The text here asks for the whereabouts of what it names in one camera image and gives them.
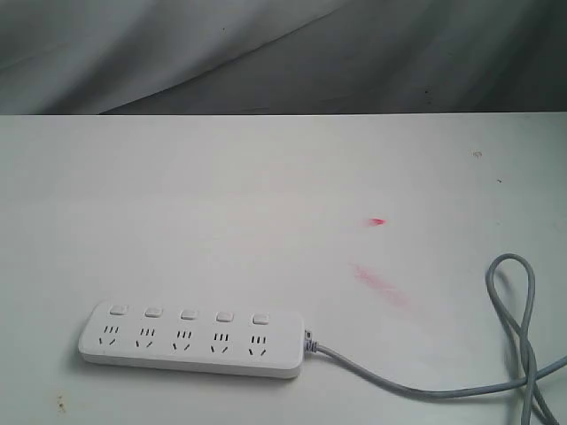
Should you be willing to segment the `grey backdrop cloth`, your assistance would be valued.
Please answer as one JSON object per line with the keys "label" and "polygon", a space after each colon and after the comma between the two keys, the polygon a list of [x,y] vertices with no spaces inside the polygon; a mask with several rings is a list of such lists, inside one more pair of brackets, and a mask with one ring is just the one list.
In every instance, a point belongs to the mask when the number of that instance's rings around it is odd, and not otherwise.
{"label": "grey backdrop cloth", "polygon": [[563,1],[4,1],[4,114],[562,112]]}

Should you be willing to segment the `white five-outlet power strip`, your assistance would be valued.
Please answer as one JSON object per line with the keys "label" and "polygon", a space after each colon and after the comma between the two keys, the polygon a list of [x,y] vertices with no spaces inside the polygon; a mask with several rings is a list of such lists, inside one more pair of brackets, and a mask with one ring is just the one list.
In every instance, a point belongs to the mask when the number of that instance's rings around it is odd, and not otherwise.
{"label": "white five-outlet power strip", "polygon": [[298,313],[105,301],[89,316],[78,351],[96,364],[291,379],[308,335]]}

